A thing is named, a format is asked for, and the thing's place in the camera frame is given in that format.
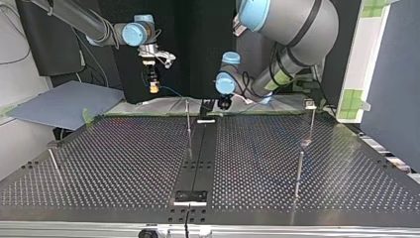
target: perforated metal table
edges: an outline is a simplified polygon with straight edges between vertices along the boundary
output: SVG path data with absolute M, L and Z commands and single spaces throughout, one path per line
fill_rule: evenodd
M 420 186 L 328 115 L 305 148 L 306 114 L 194 123 L 191 142 L 186 124 L 97 120 L 53 150 L 59 170 L 45 152 L 0 182 L 0 221 L 420 227 Z M 180 190 L 207 205 L 174 206 Z

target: white wall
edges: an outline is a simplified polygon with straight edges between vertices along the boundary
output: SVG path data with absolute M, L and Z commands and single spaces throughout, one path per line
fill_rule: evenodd
M 0 1 L 15 6 L 13 0 Z M 23 32 L 19 20 L 8 10 L 6 14 Z M 27 41 L 0 13 L 0 62 L 20 59 L 28 47 Z M 32 56 L 0 65 L 0 111 L 47 90 L 46 79 L 38 76 Z M 0 179 L 39 155 L 52 139 L 51 127 L 0 117 Z
M 390 6 L 386 6 L 381 17 L 360 18 L 349 58 L 349 64 L 342 88 L 339 110 L 346 89 L 362 90 L 362 101 L 368 99 L 371 80 L 379 54 L 380 44 L 386 27 Z M 359 110 L 357 119 L 339 119 L 342 123 L 361 123 L 364 115 Z

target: wire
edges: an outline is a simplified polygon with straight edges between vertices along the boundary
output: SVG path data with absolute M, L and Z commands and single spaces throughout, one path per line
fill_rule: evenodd
M 161 62 L 161 64 L 165 65 L 164 61 L 163 61 L 160 57 L 158 57 L 155 53 L 151 53 L 151 52 L 148 52 L 148 51 L 142 50 L 142 49 L 140 49 L 140 48 L 139 48 L 139 51 L 144 52 L 144 53 L 147 53 L 147 54 L 151 54 L 151 55 L 152 55 L 152 56 L 154 56 L 157 60 L 159 60 L 159 62 Z
M 13 14 L 15 14 L 15 16 L 17 18 L 20 18 L 18 11 L 13 8 L 10 5 L 4 4 L 4 5 L 0 5 L 0 7 L 6 7 L 7 9 L 11 10 Z M 13 26 L 13 28 L 24 38 L 26 39 L 26 36 L 23 32 L 21 32 L 21 30 L 18 28 L 18 26 L 15 25 L 15 23 L 9 18 L 9 16 L 7 16 L 7 14 L 3 11 L 3 9 L 0 9 L 1 13 L 3 14 L 3 16 L 7 19 L 7 21 L 9 21 L 9 23 Z
M 312 74 L 314 74 L 314 75 L 315 75 L 315 80 L 316 80 L 316 81 L 318 82 L 318 84 L 319 84 L 319 88 L 321 89 L 321 92 L 322 92 L 323 97 L 325 98 L 325 100 L 327 101 L 328 105 L 330 106 L 330 109 L 331 109 L 331 111 L 333 112 L 334 116 L 337 118 L 337 111 L 334 111 L 334 109 L 333 109 L 334 105 L 333 105 L 333 104 L 331 104 L 331 103 L 328 101 L 328 98 L 327 98 L 327 96 L 326 96 L 326 94 L 325 94 L 325 92 L 324 92 L 324 89 L 322 88 L 322 84 L 321 84 L 321 81 L 320 81 L 319 76 L 318 76 L 318 70 L 316 69 L 316 65 L 313 65 L 313 66 L 311 67 L 311 69 L 313 70 L 313 73 L 312 73 Z
M 115 49 L 120 50 L 120 42 L 117 39 L 117 33 L 114 29 L 114 26 L 112 26 L 112 24 L 106 20 L 105 18 L 103 18 L 101 15 L 99 15 L 98 13 L 96 13 L 93 10 L 90 10 L 97 18 L 99 18 L 102 23 L 104 24 L 105 27 L 105 35 L 102 37 L 102 39 L 98 40 L 98 42 L 103 42 L 106 41 L 107 39 L 109 39 L 110 37 L 113 38 L 114 43 L 115 43 Z
M 12 63 L 15 63 L 15 62 L 25 60 L 29 56 L 30 53 L 31 53 L 31 49 L 28 49 L 28 51 L 27 51 L 27 53 L 25 54 L 24 57 L 22 57 L 20 59 L 13 60 L 13 61 L 0 62 L 0 65 L 12 64 Z
M 172 88 L 170 88 L 170 87 L 167 87 L 167 86 L 161 86 L 160 88 L 163 88 L 163 89 L 169 90 L 169 91 L 171 91 L 171 92 L 175 93 L 177 96 L 184 97 L 184 96 L 182 96 L 179 92 L 177 92 L 177 91 L 173 90 L 173 89 L 172 89 Z
M 158 36 L 160 36 L 160 34 L 161 34 L 161 29 L 157 29 L 155 31 L 155 36 L 150 40 L 150 42 L 154 42 L 158 38 Z
M 18 11 L 15 9 L 15 8 L 13 8 L 12 6 L 10 6 L 10 5 L 8 5 L 8 4 L 1 4 L 0 5 L 0 7 L 6 7 L 7 9 L 9 9 L 9 10 L 11 10 L 15 15 L 16 15 L 16 17 L 18 17 L 18 18 L 20 18 L 20 16 L 19 16 L 19 13 L 18 13 Z M 1 12 L 2 12 L 2 14 L 6 17 L 6 19 L 10 22 L 10 24 L 12 24 L 12 26 L 13 26 L 13 28 L 15 28 L 15 30 L 24 38 L 24 39 L 26 39 L 26 37 L 25 37 L 25 34 L 23 34 L 20 30 L 19 30 L 19 28 L 13 23 L 13 21 L 6 15 L 6 13 L 3 11 L 3 9 L 0 9 L 1 10 Z M 12 63 L 15 63 L 15 62 L 19 62 L 19 61 L 22 61 L 22 60 L 25 60 L 29 55 L 30 55 L 30 53 L 31 53 L 31 48 L 29 48 L 28 47 L 28 51 L 27 51 L 27 53 L 22 57 L 22 58 L 20 58 L 20 59 L 15 59 L 15 60 L 11 60 L 11 61 L 4 61 L 4 62 L 0 62 L 0 65 L 7 65 L 7 64 L 12 64 Z
M 185 224 L 184 224 L 184 228 L 185 228 L 185 238 L 189 238 L 189 230 L 188 230 L 188 218 L 189 218 L 189 209 L 191 208 L 191 205 L 188 206 L 188 212 L 186 213 L 186 217 L 185 217 Z
M 98 59 L 96 59 L 95 55 L 93 54 L 93 52 L 86 46 L 86 44 L 84 44 L 84 42 L 81 40 L 80 36 L 77 35 L 76 31 L 71 28 L 71 30 L 73 30 L 74 35 L 76 35 L 76 37 L 78 38 L 78 40 L 80 41 L 80 43 L 86 48 L 87 52 L 90 54 L 90 56 L 93 58 L 93 60 L 96 62 L 96 64 L 99 66 L 99 68 L 101 69 L 103 75 L 104 75 L 104 79 L 105 79 L 105 86 L 109 87 L 109 80 L 108 80 L 108 76 L 105 73 L 104 68 L 101 66 L 101 64 L 99 63 Z
M 80 75 L 78 74 L 78 72 L 76 73 L 76 76 L 77 76 L 77 79 L 79 80 L 79 82 L 82 82 L 81 81 L 81 78 L 80 78 Z
M 0 126 L 4 126 L 4 125 L 9 124 L 9 123 L 11 123 L 11 122 L 13 122 L 13 121 L 16 121 L 16 118 L 12 118 L 12 119 L 10 119 L 10 120 L 6 120 L 5 122 L 0 123 Z
M 172 88 L 170 88 L 170 87 L 167 87 L 167 86 L 161 86 L 160 88 L 163 88 L 163 89 L 169 90 L 169 91 L 173 92 L 174 94 L 176 94 L 177 96 L 179 96 L 179 97 L 181 97 L 181 98 L 185 98 L 184 96 L 182 96 L 182 94 L 180 94 L 179 92 L 175 91 L 174 89 L 172 89 Z M 193 103 L 195 103 L 195 104 L 197 104 L 197 105 L 200 105 L 201 107 L 203 107 L 203 108 L 205 108 L 205 109 L 207 109 L 207 110 L 213 111 L 213 109 L 210 109 L 210 108 L 208 108 L 208 107 L 204 106 L 202 103 L 198 103 L 198 102 L 196 102 L 196 101 L 194 101 L 194 100 L 192 100 L 192 102 L 193 102 Z

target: vertical pin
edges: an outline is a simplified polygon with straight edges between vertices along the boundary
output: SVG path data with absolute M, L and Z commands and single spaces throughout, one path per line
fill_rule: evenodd
M 191 138 L 191 118 L 189 116 L 189 101 L 188 101 L 188 99 L 185 100 L 185 111 L 186 111 L 188 136 Z
M 50 157 L 52 158 L 53 167 L 56 170 L 59 170 L 58 164 L 56 163 L 55 156 L 53 154 L 53 150 L 52 149 L 49 149 L 49 153 L 50 153 Z
M 312 135 L 314 130 L 314 123 L 315 123 L 315 114 L 316 114 L 316 105 L 314 100 L 312 99 L 305 99 L 303 100 L 303 104 L 306 110 L 312 110 L 312 118 L 311 118 L 311 127 L 309 129 L 309 136 L 307 139 L 302 141 L 301 146 L 303 148 L 308 147 L 312 143 Z
M 294 198 L 299 198 L 299 187 L 300 187 L 300 178 L 302 176 L 302 166 L 303 166 L 303 157 L 305 156 L 304 152 L 299 153 L 299 160 L 297 162 L 297 176 L 296 176 L 296 188 L 294 191 Z

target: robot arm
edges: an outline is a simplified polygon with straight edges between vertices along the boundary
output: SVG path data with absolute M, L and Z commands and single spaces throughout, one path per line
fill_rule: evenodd
M 139 56 L 143 58 L 143 64 L 148 69 L 151 93 L 158 93 L 156 62 L 158 60 L 165 68 L 170 68 L 176 57 L 158 50 L 159 30 L 155 28 L 152 15 L 137 15 L 132 23 L 112 25 L 94 11 L 84 9 L 74 0 L 30 1 L 46 10 L 50 16 L 54 15 L 82 32 L 93 46 L 115 46 L 117 49 L 120 45 L 139 47 Z
M 222 98 L 233 93 L 254 102 L 270 98 L 302 68 L 321 61 L 334 46 L 339 32 L 338 14 L 330 0 L 243 0 L 239 18 L 242 25 L 285 49 L 256 79 L 238 72 L 238 54 L 224 54 L 216 79 Z

